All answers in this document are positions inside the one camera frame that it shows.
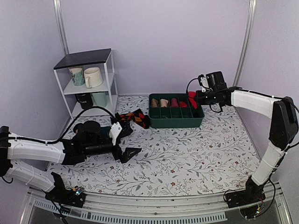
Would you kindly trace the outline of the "mint green mug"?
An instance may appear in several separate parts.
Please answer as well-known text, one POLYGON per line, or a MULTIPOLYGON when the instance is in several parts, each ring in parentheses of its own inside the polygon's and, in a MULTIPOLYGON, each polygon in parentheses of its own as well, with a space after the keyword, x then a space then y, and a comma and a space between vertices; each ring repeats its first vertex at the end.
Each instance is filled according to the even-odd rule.
POLYGON ((92 93, 93 100, 97 106, 106 107, 107 99, 105 92, 92 93))

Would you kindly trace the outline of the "brown argyle sock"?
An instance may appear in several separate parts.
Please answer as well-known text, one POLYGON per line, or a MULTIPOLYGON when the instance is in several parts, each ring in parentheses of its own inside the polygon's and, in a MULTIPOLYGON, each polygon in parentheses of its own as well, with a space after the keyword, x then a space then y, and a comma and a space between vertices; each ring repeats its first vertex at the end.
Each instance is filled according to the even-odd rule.
POLYGON ((77 133, 80 126, 81 126, 81 123, 76 124, 73 128, 73 132, 77 133))

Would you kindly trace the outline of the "teal patterned mug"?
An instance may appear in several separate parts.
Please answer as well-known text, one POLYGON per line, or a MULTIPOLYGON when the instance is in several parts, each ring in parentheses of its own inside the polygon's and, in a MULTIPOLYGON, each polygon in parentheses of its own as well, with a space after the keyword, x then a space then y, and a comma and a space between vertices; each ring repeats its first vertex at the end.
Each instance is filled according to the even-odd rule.
POLYGON ((69 73, 74 86, 82 86, 85 84, 83 67, 69 68, 69 73))

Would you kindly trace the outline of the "red rolled sock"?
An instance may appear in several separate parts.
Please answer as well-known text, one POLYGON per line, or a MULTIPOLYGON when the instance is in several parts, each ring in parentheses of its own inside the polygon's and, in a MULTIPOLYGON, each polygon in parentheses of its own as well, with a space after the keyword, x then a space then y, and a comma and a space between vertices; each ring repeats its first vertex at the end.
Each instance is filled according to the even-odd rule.
POLYGON ((184 101, 180 101, 180 102, 179 102, 179 105, 180 105, 180 107, 182 107, 182 108, 186 108, 186 107, 188 107, 188 104, 187 104, 186 102, 184 102, 184 101))

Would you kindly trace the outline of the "tan rolled sock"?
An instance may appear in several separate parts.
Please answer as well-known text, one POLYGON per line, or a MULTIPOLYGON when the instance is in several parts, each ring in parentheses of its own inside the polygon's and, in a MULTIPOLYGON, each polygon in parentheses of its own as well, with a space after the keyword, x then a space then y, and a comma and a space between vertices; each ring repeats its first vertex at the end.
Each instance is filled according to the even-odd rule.
POLYGON ((152 98, 151 102, 150 102, 150 106, 152 108, 158 108, 159 107, 159 101, 157 99, 155 99, 155 98, 152 98))

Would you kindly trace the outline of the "left aluminium corner post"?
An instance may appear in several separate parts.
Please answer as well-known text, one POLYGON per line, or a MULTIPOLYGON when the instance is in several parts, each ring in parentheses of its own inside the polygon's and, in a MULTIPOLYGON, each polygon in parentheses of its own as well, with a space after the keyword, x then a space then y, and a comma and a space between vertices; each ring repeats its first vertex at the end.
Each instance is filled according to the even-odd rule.
POLYGON ((63 21, 63 14, 61 8, 61 1, 60 0, 53 0, 54 5, 54 13, 57 22, 58 33, 60 37, 60 42, 62 45, 62 49, 65 55, 69 54, 69 48, 65 33, 64 21, 63 21))

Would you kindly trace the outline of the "floral table cloth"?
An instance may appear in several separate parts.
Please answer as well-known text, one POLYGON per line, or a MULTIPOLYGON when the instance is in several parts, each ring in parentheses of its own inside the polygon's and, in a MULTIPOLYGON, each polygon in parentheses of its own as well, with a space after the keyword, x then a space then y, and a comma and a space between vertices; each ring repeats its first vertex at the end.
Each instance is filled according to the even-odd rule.
POLYGON ((67 187, 126 196, 187 196, 242 189, 259 164, 245 128, 233 107, 204 106, 200 127, 143 129, 120 142, 141 152, 127 163, 112 155, 91 156, 65 166, 51 163, 49 172, 61 175, 67 187))

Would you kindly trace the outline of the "dark teal sock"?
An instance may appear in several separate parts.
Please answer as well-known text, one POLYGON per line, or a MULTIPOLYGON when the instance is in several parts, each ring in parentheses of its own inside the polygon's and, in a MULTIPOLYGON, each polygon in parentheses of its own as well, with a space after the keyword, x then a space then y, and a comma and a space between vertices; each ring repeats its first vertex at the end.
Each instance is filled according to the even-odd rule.
POLYGON ((109 138, 109 132, 110 132, 111 127, 110 126, 104 126, 100 127, 100 135, 102 138, 109 138))

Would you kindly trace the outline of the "green divided organizer box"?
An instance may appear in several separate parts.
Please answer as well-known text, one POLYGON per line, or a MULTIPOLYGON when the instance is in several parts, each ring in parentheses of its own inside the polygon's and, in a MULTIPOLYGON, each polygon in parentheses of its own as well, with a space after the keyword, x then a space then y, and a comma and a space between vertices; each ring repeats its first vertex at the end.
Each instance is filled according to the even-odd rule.
POLYGON ((205 117, 202 107, 198 106, 194 109, 185 93, 152 93, 149 95, 149 118, 150 126, 152 128, 191 128, 200 127, 203 118, 205 117), (150 106, 151 99, 155 98, 167 99, 169 101, 169 107, 152 108, 150 106), (184 101, 188 104, 188 107, 172 108, 171 99, 176 98, 178 103, 184 101))

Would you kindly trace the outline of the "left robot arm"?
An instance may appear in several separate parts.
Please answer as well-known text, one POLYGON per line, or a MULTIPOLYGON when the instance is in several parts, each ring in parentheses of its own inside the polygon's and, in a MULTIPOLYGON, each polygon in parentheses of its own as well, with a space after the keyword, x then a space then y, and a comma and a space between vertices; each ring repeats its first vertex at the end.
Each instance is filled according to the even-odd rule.
POLYGON ((72 139, 60 139, 54 142, 35 140, 18 136, 9 131, 8 126, 0 128, 0 176, 23 181, 52 196, 60 203, 69 199, 69 191, 64 188, 60 175, 48 174, 23 162, 23 159, 48 161, 62 165, 82 163, 88 156, 112 154, 116 161, 128 162, 141 152, 141 148, 119 146, 122 126, 101 127, 96 121, 87 121, 75 125, 72 139))

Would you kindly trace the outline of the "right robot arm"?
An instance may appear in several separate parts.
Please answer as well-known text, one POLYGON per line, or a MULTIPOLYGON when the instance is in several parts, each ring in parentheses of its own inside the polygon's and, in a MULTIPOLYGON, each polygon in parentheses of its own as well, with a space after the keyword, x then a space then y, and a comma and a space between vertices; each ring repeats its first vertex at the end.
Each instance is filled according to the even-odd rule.
POLYGON ((280 98, 237 86, 227 87, 220 71, 199 75, 197 79, 202 87, 194 97, 198 105, 233 106, 271 119, 268 147, 241 196, 245 203, 252 203, 259 197, 259 189, 278 169, 287 151, 294 147, 291 143, 299 131, 296 116, 299 110, 291 97, 280 98))

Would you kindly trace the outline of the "beige rolled sock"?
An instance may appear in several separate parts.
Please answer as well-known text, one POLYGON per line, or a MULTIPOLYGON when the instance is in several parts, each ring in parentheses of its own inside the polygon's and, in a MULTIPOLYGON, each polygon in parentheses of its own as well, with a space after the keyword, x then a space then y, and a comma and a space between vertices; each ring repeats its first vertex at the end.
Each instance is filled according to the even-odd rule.
POLYGON ((167 99, 160 99, 160 107, 161 108, 169 107, 169 101, 167 99))

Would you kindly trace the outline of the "cream mug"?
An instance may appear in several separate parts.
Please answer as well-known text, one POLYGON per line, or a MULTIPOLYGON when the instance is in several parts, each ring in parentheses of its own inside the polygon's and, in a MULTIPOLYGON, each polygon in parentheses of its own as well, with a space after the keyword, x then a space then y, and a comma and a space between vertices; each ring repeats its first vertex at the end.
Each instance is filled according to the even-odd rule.
POLYGON ((103 78, 99 67, 91 67, 84 70, 85 85, 88 89, 100 86, 103 78))

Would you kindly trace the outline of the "red sock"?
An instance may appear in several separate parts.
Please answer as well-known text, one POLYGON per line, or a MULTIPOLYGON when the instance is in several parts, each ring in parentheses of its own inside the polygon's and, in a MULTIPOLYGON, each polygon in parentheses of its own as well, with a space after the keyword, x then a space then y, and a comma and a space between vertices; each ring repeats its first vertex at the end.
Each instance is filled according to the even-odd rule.
POLYGON ((180 102, 179 102, 179 105, 180 105, 180 107, 182 107, 182 108, 186 108, 186 107, 188 107, 188 104, 187 104, 186 102, 184 102, 184 101, 180 101, 180 102))
POLYGON ((197 109, 197 107, 198 107, 198 105, 197 105, 197 101, 196 101, 196 99, 197 99, 197 93, 194 92, 194 91, 189 91, 189 92, 187 93, 187 95, 188 95, 188 100, 189 100, 191 106, 192 106, 194 109, 197 109))

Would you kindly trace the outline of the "black mug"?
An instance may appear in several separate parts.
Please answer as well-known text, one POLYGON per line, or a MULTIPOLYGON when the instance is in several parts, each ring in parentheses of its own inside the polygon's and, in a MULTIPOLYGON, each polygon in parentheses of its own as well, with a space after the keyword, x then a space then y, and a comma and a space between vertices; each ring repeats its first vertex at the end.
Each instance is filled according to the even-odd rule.
POLYGON ((93 100, 90 93, 76 94, 75 98, 83 110, 91 108, 93 106, 93 100))

